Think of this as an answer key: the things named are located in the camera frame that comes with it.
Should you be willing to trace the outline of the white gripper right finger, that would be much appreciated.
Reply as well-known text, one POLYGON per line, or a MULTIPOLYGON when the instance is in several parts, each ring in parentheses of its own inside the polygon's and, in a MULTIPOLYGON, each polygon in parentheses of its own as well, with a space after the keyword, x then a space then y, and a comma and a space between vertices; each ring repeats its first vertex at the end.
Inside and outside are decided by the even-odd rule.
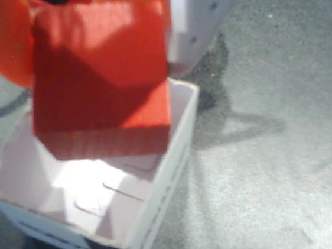
POLYGON ((170 76, 184 75, 201 59, 234 0, 170 0, 167 30, 170 76))

